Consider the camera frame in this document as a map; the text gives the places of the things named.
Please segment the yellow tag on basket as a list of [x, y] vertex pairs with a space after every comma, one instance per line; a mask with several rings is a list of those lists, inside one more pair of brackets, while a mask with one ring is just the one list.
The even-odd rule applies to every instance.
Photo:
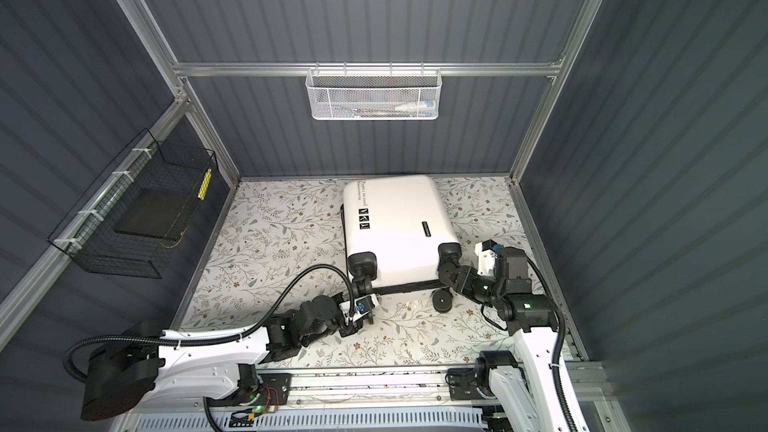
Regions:
[[210, 182], [211, 182], [211, 178], [212, 178], [212, 169], [208, 168], [206, 172], [203, 174], [200, 182], [200, 186], [198, 188], [197, 198], [199, 200], [205, 199]]

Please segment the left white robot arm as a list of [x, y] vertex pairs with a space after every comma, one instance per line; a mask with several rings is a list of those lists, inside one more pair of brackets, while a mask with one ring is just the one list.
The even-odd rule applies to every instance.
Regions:
[[256, 365], [293, 358], [334, 333], [352, 335], [377, 305], [376, 296], [354, 301], [318, 296], [271, 316], [253, 333], [245, 328], [182, 333], [140, 323], [90, 354], [80, 417], [105, 420], [158, 400], [264, 401]]

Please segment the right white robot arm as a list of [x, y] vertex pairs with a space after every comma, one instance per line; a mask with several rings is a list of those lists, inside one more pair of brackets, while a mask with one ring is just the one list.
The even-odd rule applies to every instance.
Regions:
[[489, 276], [450, 260], [438, 275], [453, 292], [493, 308], [510, 338], [505, 350], [480, 352], [472, 368], [448, 370], [451, 398], [498, 401], [513, 431], [587, 431], [562, 357], [565, 316], [532, 259], [498, 256]]

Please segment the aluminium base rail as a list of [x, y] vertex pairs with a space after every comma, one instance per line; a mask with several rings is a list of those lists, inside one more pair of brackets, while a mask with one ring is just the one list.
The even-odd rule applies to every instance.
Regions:
[[[491, 402], [488, 388], [478, 387], [474, 368], [465, 364], [390, 366], [363, 368], [245, 368], [244, 375], [273, 390], [283, 405], [309, 407], [314, 404], [359, 402], [369, 406], [396, 402]], [[220, 397], [225, 386], [236, 386], [239, 375], [212, 371], [197, 379], [173, 379], [171, 389], [156, 388], [137, 408], [200, 409], [205, 397]]]

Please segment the white hard-shell suitcase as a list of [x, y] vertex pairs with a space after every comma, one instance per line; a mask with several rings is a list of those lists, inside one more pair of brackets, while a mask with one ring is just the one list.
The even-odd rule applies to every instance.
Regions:
[[426, 175], [362, 179], [343, 189], [347, 270], [358, 296], [418, 297], [443, 286], [439, 247], [461, 245]]

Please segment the toothpaste tube in basket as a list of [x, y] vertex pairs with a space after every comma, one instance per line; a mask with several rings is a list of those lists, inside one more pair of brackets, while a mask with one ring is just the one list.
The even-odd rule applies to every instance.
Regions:
[[435, 100], [414, 101], [398, 104], [394, 110], [408, 114], [427, 114], [436, 110], [437, 102]]

